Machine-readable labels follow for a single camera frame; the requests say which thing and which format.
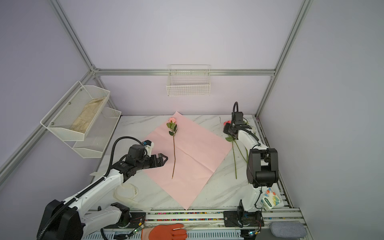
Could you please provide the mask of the pink purple wrapping paper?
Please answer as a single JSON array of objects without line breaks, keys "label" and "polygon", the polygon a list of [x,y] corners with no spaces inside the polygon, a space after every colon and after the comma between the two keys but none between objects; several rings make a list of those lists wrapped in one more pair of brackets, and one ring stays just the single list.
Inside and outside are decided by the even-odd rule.
[{"label": "pink purple wrapping paper", "polygon": [[[170,120],[174,120],[178,128],[174,137],[167,126]],[[223,137],[178,112],[170,120],[147,136],[154,143],[153,153],[162,153],[169,159],[164,166],[145,170],[145,173],[187,210],[232,146]]]}]

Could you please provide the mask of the cream fake rose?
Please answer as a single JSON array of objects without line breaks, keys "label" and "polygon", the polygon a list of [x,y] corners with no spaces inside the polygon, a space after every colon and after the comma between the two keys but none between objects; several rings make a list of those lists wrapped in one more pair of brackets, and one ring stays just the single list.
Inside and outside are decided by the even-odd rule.
[{"label": "cream fake rose", "polygon": [[243,154],[243,152],[241,151],[239,145],[238,145],[238,142],[237,142],[236,140],[234,140],[234,143],[235,143],[235,145],[237,146],[237,149],[238,149],[239,153],[241,154],[243,160],[244,160],[244,161],[246,162],[246,164],[247,164],[247,163],[248,163],[248,154],[246,153],[246,154],[247,154],[247,157],[245,157],[244,154]]}]

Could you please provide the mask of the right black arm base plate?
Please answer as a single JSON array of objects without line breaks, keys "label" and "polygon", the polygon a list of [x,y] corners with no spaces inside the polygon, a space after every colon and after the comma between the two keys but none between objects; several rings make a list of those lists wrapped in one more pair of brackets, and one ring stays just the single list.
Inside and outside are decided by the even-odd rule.
[{"label": "right black arm base plate", "polygon": [[264,220],[261,211],[247,212],[240,200],[236,211],[224,211],[225,227],[264,227]]}]

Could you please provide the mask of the light pink fake rose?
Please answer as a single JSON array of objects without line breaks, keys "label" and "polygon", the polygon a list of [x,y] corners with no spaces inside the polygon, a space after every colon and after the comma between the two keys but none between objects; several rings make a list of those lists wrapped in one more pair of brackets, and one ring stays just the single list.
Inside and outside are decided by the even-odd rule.
[{"label": "light pink fake rose", "polygon": [[173,166],[173,172],[172,172],[172,179],[174,178],[175,174],[175,167],[176,167],[176,143],[175,143],[175,136],[178,131],[178,126],[176,119],[171,117],[169,118],[167,122],[167,127],[169,129],[169,135],[173,138],[173,153],[174,153],[174,166]]}]

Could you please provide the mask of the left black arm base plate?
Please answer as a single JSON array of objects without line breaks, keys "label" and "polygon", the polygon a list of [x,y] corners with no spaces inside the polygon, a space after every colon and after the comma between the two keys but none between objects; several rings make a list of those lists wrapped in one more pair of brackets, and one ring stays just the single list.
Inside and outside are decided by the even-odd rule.
[{"label": "left black arm base plate", "polygon": [[119,221],[114,225],[106,226],[105,229],[135,229],[140,223],[144,223],[146,219],[145,212],[131,211],[129,207],[121,203],[113,203],[111,207],[116,207],[122,211]]}]

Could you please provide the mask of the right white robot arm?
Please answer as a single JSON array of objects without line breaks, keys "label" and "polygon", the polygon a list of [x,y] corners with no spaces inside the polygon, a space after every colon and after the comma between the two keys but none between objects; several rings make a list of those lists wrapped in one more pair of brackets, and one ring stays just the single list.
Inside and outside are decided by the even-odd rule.
[{"label": "right white robot arm", "polygon": [[272,189],[279,181],[278,152],[261,143],[238,110],[233,110],[231,120],[225,123],[224,133],[228,135],[228,142],[235,145],[238,141],[246,148],[246,176],[253,187],[248,197],[239,202],[235,224],[244,226],[245,218],[254,218],[260,223],[262,210],[270,211],[282,202],[281,196]]}]

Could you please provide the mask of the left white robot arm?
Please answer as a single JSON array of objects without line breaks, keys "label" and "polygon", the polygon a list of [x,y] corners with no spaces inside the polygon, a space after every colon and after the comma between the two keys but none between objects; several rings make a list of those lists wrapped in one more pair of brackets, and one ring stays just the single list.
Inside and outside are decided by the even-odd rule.
[{"label": "left white robot arm", "polygon": [[161,153],[152,154],[153,142],[136,140],[128,153],[114,162],[118,142],[132,139],[120,137],[113,143],[107,171],[99,179],[73,196],[63,201],[53,200],[46,206],[37,233],[38,240],[81,240],[107,226],[125,228],[130,224],[130,208],[121,203],[112,203],[93,214],[88,211],[138,171],[162,167],[169,159]]}]

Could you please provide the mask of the white fake rose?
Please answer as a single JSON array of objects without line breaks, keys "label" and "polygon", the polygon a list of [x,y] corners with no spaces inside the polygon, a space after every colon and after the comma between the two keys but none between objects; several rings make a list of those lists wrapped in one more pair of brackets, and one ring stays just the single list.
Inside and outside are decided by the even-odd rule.
[{"label": "white fake rose", "polygon": [[246,119],[243,118],[244,124],[242,125],[243,128],[248,129],[253,134],[257,135],[257,129]]}]

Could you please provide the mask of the deep pink fake rose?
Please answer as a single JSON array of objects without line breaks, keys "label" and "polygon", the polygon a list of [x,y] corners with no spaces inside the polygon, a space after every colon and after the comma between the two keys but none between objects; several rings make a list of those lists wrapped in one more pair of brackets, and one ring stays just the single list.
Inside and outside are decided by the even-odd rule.
[{"label": "deep pink fake rose", "polygon": [[[231,121],[226,121],[224,122],[225,124],[231,124]],[[234,149],[234,137],[233,136],[227,136],[226,140],[232,144],[232,152],[233,152],[233,159],[234,159],[234,169],[235,169],[235,179],[238,179],[238,174],[237,174],[237,161],[236,161],[236,155],[235,155],[235,149]]]}]

